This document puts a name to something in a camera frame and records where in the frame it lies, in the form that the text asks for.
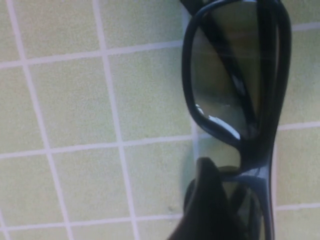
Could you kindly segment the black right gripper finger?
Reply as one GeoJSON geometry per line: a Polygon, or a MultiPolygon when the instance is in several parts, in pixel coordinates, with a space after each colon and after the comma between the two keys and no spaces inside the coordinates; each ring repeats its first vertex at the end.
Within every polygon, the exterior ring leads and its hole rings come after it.
{"type": "Polygon", "coordinates": [[[239,240],[241,228],[231,212],[221,174],[208,157],[196,161],[196,177],[184,199],[183,216],[170,240],[239,240]]]}

